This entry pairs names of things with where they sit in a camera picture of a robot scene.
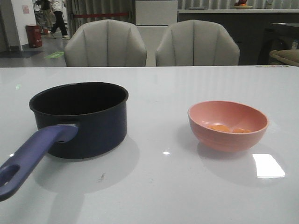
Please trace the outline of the orange ham slice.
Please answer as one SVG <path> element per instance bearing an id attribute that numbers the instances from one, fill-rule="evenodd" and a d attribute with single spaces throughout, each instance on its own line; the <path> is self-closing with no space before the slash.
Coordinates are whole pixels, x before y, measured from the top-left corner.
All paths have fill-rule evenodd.
<path id="1" fill-rule="evenodd" d="M 227 132 L 227 133 L 231 132 L 230 129 L 225 125 L 208 125 L 207 127 L 215 131 Z"/>
<path id="2" fill-rule="evenodd" d="M 250 133 L 251 131 L 248 129 L 243 129 L 243 128 L 236 128 L 232 131 L 232 133 Z"/>

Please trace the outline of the pink bowl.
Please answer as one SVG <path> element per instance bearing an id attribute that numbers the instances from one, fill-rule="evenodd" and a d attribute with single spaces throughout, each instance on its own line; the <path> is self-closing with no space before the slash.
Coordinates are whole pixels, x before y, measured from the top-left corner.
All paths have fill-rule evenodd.
<path id="1" fill-rule="evenodd" d="M 207 147 L 223 152 L 250 149 L 263 137 L 269 119 L 261 111 L 237 102 L 205 101 L 192 105 L 188 110 L 193 134 Z M 225 125 L 230 133 L 215 131 L 208 125 Z M 250 133 L 232 133 L 236 128 Z"/>

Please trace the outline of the dark blue saucepan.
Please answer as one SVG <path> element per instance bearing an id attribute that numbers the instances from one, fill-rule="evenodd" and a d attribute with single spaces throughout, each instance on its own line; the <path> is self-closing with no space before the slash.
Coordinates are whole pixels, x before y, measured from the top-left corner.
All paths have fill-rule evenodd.
<path id="1" fill-rule="evenodd" d="M 128 91 L 104 82 L 64 84 L 31 98 L 37 131 L 0 168 L 0 199 L 26 181 L 45 154 L 86 159 L 117 147 L 127 134 Z"/>

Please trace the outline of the right grey upholstered chair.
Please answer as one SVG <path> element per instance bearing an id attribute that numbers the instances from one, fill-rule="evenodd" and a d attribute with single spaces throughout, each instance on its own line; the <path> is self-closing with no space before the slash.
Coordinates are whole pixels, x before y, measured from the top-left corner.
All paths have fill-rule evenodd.
<path id="1" fill-rule="evenodd" d="M 221 24 L 187 20 L 165 29 L 156 66 L 232 66 L 239 57 L 239 47 Z"/>

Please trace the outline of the grey upholstered chair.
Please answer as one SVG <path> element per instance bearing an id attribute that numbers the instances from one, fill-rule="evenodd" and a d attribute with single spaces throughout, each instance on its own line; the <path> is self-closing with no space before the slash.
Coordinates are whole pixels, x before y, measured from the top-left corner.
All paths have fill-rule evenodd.
<path id="1" fill-rule="evenodd" d="M 187 20 L 165 29 L 156 66 L 232 66 L 239 57 L 239 47 L 221 24 Z"/>
<path id="2" fill-rule="evenodd" d="M 67 67 L 143 67 L 147 50 L 136 25 L 117 20 L 81 25 L 64 48 Z"/>

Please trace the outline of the left grey upholstered chair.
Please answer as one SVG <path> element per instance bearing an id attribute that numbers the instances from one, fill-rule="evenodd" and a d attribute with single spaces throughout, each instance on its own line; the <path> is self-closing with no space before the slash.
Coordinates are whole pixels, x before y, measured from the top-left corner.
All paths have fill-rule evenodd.
<path id="1" fill-rule="evenodd" d="M 143 67 L 147 50 L 136 25 L 117 20 L 81 25 L 64 48 L 67 67 Z"/>

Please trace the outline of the white cabinet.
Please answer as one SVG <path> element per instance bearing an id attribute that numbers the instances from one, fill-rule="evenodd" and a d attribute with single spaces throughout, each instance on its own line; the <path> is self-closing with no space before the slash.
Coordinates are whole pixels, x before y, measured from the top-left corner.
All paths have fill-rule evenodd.
<path id="1" fill-rule="evenodd" d="M 164 30 L 177 22 L 177 0 L 135 1 L 135 24 L 147 50 L 146 66 L 156 65 L 156 49 Z"/>

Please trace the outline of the red barrier belt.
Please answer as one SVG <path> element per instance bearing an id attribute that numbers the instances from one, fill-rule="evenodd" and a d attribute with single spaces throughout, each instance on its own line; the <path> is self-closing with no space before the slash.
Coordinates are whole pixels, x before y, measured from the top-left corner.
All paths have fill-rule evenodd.
<path id="1" fill-rule="evenodd" d="M 108 13 L 108 14 L 71 14 L 73 18 L 100 18 L 100 17 L 119 17 L 130 16 L 130 12 Z"/>

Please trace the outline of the dark counter unit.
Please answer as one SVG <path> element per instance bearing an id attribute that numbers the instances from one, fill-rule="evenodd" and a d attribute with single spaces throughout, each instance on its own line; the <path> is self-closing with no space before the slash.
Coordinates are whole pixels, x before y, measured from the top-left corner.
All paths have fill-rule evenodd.
<path id="1" fill-rule="evenodd" d="M 206 9 L 178 10 L 178 22 L 210 21 L 221 24 L 240 49 L 239 65 L 256 65 L 270 22 L 297 23 L 298 9 Z"/>

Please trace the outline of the red box on floor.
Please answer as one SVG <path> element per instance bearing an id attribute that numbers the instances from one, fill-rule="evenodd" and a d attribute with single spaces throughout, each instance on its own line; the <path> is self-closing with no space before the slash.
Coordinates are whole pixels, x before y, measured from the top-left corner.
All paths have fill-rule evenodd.
<path id="1" fill-rule="evenodd" d="M 26 25 L 26 34 L 30 48 L 38 48 L 42 46 L 41 31 L 38 25 Z"/>

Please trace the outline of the person in background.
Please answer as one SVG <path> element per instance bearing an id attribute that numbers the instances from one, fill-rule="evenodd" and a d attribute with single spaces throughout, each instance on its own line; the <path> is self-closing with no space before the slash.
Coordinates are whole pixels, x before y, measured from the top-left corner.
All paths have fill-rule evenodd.
<path id="1" fill-rule="evenodd" d="M 51 28 L 49 35 L 52 38 L 56 38 L 54 34 L 56 30 L 59 28 L 62 34 L 62 38 L 69 39 L 66 26 L 63 20 L 63 8 L 65 7 L 65 0 L 49 0 L 49 3 L 51 11 L 56 18 L 55 24 Z"/>
<path id="2" fill-rule="evenodd" d="M 47 22 L 50 30 L 52 30 L 53 24 L 52 24 L 52 21 L 50 18 L 50 13 L 51 13 L 50 1 L 49 0 L 40 0 L 40 6 L 41 6 L 41 10 L 43 12 L 43 15 L 46 19 L 46 22 Z"/>

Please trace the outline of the fruit plate on counter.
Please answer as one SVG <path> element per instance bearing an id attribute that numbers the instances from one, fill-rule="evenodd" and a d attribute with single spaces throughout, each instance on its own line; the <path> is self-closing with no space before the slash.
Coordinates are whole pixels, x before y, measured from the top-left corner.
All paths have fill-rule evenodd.
<path id="1" fill-rule="evenodd" d="M 238 0 L 233 5 L 234 9 L 251 9 L 253 6 L 247 4 L 247 0 Z"/>

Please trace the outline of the beige cushion seat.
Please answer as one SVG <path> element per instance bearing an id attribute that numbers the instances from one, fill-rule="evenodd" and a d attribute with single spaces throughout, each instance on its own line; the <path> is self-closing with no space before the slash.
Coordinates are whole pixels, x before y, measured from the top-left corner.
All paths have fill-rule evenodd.
<path id="1" fill-rule="evenodd" d="M 269 56 L 273 58 L 276 64 L 284 64 L 291 66 L 299 66 L 299 50 L 287 49 L 287 50 L 272 50 Z"/>

